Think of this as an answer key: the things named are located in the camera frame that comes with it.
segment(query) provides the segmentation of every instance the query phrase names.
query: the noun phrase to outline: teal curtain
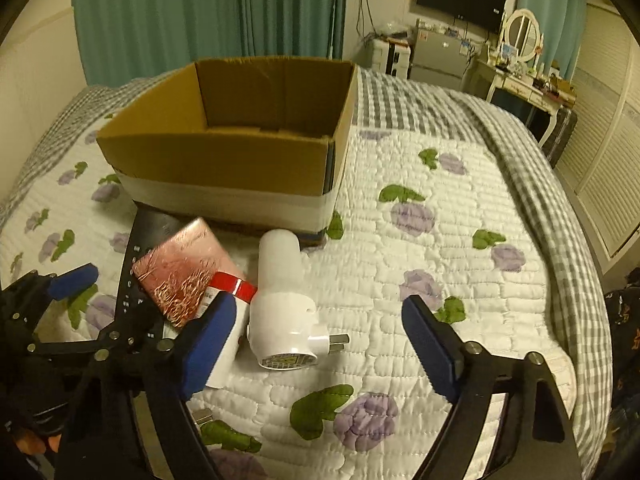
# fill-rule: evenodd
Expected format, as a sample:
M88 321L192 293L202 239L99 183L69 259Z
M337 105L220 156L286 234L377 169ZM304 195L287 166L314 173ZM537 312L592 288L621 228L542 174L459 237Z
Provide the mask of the teal curtain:
M518 0L518 8L531 10L540 23L540 30L545 35L541 56L545 71L557 59L560 74L570 78L582 41L586 0Z
M344 0L72 0L89 84L203 57L340 57Z

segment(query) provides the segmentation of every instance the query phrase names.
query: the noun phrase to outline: copper notebook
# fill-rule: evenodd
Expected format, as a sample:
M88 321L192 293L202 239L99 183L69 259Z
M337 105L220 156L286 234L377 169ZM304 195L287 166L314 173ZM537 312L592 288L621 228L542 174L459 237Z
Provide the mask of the copper notebook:
M202 218L152 249L132 269L146 293L177 327L196 315L215 272L222 270L244 279Z

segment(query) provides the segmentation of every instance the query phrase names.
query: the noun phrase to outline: blue gripper pad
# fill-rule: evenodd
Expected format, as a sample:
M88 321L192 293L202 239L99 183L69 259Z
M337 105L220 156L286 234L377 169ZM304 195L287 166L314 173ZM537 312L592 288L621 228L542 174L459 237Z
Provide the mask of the blue gripper pad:
M434 323L440 322L433 317L419 296L410 296L402 302L401 317L404 331L434 391L452 404L455 403L460 395L460 386L456 378L455 362L434 329ZM453 331L450 326L444 328Z
M54 300L60 301L79 294L98 279L98 267L86 264L51 279L47 293Z
M210 308L214 311L209 317L207 314ZM207 317L208 322L200 328L195 343L182 361L182 400L191 399L194 393L201 392L206 386L207 379L236 323L236 298L228 292L219 292L203 316L194 321L204 321Z

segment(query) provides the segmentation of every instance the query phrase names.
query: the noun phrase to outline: small box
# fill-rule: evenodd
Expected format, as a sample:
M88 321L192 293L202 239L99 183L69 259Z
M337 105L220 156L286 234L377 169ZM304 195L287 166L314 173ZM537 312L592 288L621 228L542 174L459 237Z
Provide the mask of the small box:
M411 48L393 41L373 39L369 41L370 68L393 77L407 79Z
M356 95L346 61L204 59L133 101L97 140L134 200L317 233L331 221Z

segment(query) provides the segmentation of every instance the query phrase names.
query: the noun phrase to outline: white vanity table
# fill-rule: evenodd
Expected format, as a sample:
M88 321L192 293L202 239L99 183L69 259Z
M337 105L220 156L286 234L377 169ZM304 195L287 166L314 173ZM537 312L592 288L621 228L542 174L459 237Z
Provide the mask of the white vanity table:
M528 9L517 9L504 23L500 32L500 44L511 53L511 60L516 64L526 63L536 57L542 49L543 37L540 34L538 20ZM464 91L488 102L494 97L496 90L501 89L515 95L533 107L549 114L549 125L540 138L538 145L542 147L558 123L558 110L561 103L547 96L544 92L521 80L509 72L482 60L476 60L472 75L469 76ZM533 108L529 114L529 123Z
M477 61L475 70L465 85L465 92L491 102L498 89L505 90L549 114L549 126L538 143L539 146L543 146L556 127L558 110L562 105L517 77L489 65L487 62Z

